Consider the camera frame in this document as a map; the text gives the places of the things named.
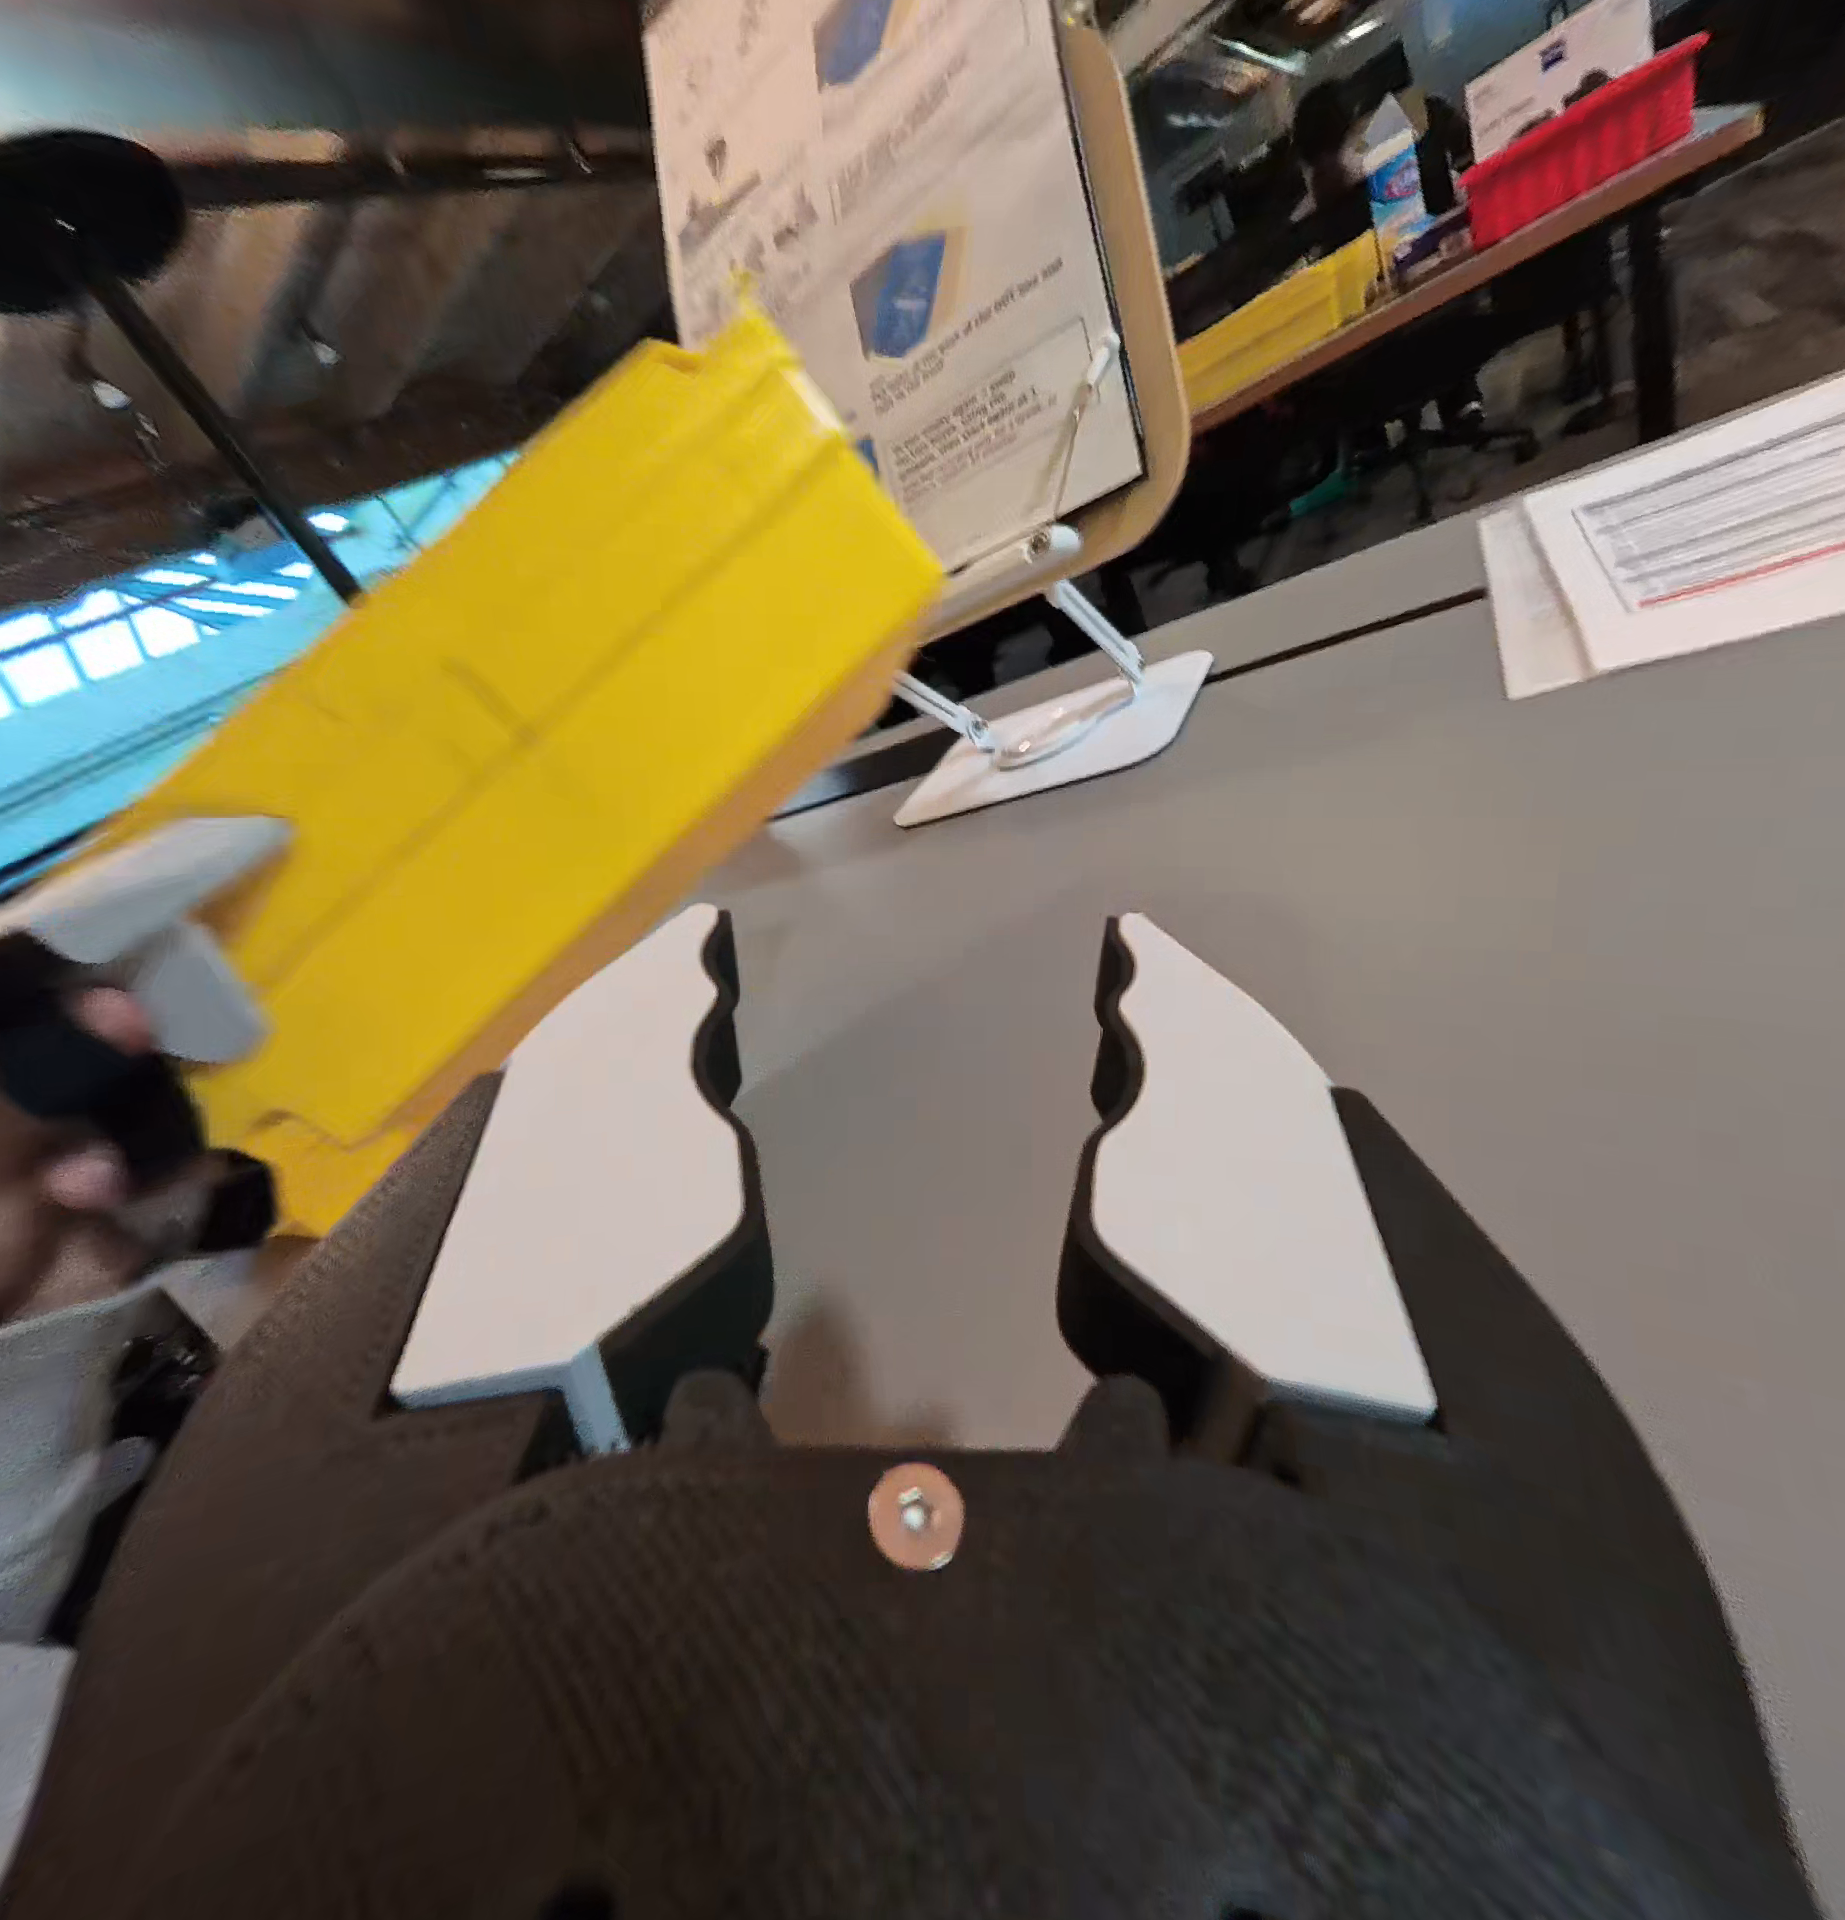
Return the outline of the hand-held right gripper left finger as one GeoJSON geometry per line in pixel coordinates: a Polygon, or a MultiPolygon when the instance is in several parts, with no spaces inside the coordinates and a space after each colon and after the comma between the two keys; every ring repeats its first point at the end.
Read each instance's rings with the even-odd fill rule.
{"type": "Polygon", "coordinates": [[[553,1395],[583,1454],[624,1454],[676,1381],[758,1381],[774,1266],[739,997],[732,920],[695,905],[514,1051],[387,1381],[399,1411],[553,1395]]]}

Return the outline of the black pole with round disc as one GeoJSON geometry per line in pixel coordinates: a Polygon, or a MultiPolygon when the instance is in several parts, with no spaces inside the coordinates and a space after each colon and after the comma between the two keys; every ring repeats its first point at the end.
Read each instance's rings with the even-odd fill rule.
{"type": "Polygon", "coordinates": [[[245,485],[340,602],[359,599],[344,561],[275,485],[136,285],[180,249],[188,205],[171,166],[139,142],[88,131],[0,139],[0,318],[25,320],[96,307],[180,416],[245,485]]]}

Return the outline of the wooden office desk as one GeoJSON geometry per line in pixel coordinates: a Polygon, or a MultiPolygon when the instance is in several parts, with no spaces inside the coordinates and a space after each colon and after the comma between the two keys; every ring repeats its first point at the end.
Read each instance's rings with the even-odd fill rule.
{"type": "Polygon", "coordinates": [[[1266,405],[1321,371],[1352,360],[1388,337],[1423,323],[1440,309],[1474,296],[1506,273],[1603,227],[1624,229],[1628,263],[1631,371],[1634,383],[1634,441],[1649,443],[1678,431],[1678,323],[1674,277],[1662,242],[1662,209],[1695,191],[1721,162],[1741,157],[1766,131],[1762,105],[1695,109],[1693,131],[1619,176],[1603,180],[1558,210],[1542,215],[1506,240],[1471,254],[1423,285],[1366,309],[1317,345],[1219,396],[1191,405],[1191,437],[1266,405]]]}

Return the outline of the laminated paper sheet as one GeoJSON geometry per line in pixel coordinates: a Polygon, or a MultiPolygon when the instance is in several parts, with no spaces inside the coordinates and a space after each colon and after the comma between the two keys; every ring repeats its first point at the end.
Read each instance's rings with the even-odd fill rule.
{"type": "Polygon", "coordinates": [[[1845,371],[1519,494],[1476,525],[1527,701],[1845,615],[1845,371]]]}

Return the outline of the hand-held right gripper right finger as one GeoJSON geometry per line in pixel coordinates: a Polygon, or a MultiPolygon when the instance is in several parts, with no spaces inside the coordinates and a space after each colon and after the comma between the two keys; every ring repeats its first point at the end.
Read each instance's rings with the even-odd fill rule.
{"type": "Polygon", "coordinates": [[[1436,1432],[1334,1080],[1149,915],[1104,921],[1095,1016],[1057,1280],[1071,1357],[1150,1389],[1191,1457],[1245,1459],[1282,1411],[1436,1432]]]}

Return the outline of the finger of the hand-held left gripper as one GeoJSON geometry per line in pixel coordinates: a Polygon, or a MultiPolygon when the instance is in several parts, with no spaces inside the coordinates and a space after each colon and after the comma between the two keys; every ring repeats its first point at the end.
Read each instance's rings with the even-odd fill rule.
{"type": "Polygon", "coordinates": [[[72,970],[132,994],[167,1057],[237,1062],[267,1022],[202,912],[289,842],[292,828],[267,817],[170,824],[39,888],[25,932],[72,970]]]}

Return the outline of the person's left forearm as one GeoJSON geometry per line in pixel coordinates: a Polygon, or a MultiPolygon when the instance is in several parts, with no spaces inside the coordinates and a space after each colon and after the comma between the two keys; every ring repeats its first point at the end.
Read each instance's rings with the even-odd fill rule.
{"type": "Polygon", "coordinates": [[[46,1637],[92,1525],[214,1375],[158,1277],[0,1322],[0,1641],[46,1637]]]}

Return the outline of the printed instruction sheet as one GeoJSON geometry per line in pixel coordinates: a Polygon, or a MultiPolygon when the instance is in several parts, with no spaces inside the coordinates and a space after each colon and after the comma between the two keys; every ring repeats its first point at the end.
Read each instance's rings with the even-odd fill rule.
{"type": "Polygon", "coordinates": [[[1047,2],[646,5],[674,334],[749,303],[945,567],[1144,475],[1047,2]]]}

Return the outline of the grey desk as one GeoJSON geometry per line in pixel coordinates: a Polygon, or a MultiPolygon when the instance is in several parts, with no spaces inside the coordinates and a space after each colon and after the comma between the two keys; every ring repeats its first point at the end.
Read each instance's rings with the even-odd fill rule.
{"type": "Polygon", "coordinates": [[[1104,920],[1362,1091],[1582,1344],[1693,1525],[1845,1916],[1845,617],[1527,701],[1474,516],[1152,633],[1174,745],[945,825],[861,745],[703,885],[734,923],[811,1445],[1040,1448],[1104,920]]]}

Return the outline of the red plastic bin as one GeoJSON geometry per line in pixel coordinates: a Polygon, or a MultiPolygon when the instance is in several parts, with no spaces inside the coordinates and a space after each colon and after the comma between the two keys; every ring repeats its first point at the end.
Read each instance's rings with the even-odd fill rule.
{"type": "Polygon", "coordinates": [[[1534,121],[1462,176],[1476,254],[1509,240],[1600,184],[1667,152],[1695,131],[1697,33],[1617,77],[1588,83],[1558,114],[1534,121]]]}

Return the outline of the yellow plastic bin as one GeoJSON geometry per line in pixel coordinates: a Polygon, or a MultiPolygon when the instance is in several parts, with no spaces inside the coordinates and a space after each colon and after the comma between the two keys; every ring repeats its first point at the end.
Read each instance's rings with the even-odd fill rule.
{"type": "Polygon", "coordinates": [[[1379,288],[1379,240],[1365,229],[1179,344],[1191,413],[1210,412],[1358,322],[1379,288]]]}
{"type": "Polygon", "coordinates": [[[643,345],[101,847],[272,818],[202,912],[267,1030],[191,1070],[327,1235],[884,708],[943,567],[766,316],[643,345]]]}

